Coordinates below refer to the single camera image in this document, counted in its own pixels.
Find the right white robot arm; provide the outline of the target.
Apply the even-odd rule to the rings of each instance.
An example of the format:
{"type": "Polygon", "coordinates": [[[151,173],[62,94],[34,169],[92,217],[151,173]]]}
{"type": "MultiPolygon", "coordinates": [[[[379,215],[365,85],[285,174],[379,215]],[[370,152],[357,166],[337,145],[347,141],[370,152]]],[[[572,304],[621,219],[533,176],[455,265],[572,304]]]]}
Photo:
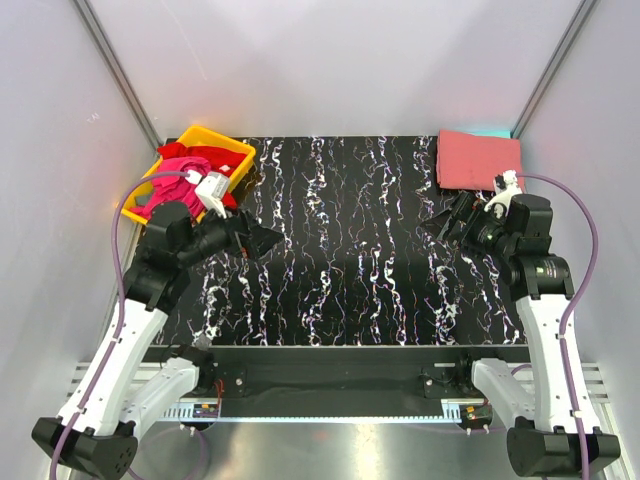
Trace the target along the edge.
{"type": "Polygon", "coordinates": [[[588,479],[619,459],[621,445],[603,431],[589,398],[574,330],[578,295],[568,263],[550,251],[552,220],[551,204],[540,196],[483,202],[463,192],[421,226],[497,261],[527,338],[531,392],[497,358],[459,366],[455,387],[470,397],[482,393],[492,405],[518,476],[588,479]]]}

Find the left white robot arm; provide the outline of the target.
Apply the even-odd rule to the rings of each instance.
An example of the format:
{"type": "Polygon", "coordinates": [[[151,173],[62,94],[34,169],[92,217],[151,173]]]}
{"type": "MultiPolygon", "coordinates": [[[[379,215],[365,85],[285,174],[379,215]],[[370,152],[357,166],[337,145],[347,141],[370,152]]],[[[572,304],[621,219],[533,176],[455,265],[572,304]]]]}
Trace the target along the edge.
{"type": "Polygon", "coordinates": [[[134,258],[120,270],[114,317],[89,368],[54,417],[32,430],[50,457],[50,478],[65,466],[97,479],[120,479],[138,445],[161,415],[182,396],[208,394],[215,386],[213,355],[183,345],[145,385],[132,391],[152,340],[190,284],[191,267],[225,252],[259,260],[283,240],[249,212],[206,214],[195,223],[181,202],[154,208],[134,258]]]}

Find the salmon pink t-shirt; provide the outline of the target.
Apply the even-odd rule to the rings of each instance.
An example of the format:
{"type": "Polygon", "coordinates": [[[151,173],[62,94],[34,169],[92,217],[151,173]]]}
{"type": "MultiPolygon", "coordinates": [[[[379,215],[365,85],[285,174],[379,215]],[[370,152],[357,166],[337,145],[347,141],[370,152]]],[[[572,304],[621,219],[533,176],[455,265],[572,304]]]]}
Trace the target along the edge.
{"type": "Polygon", "coordinates": [[[518,140],[439,132],[436,180],[441,189],[493,191],[495,177],[508,170],[522,171],[518,140]]]}

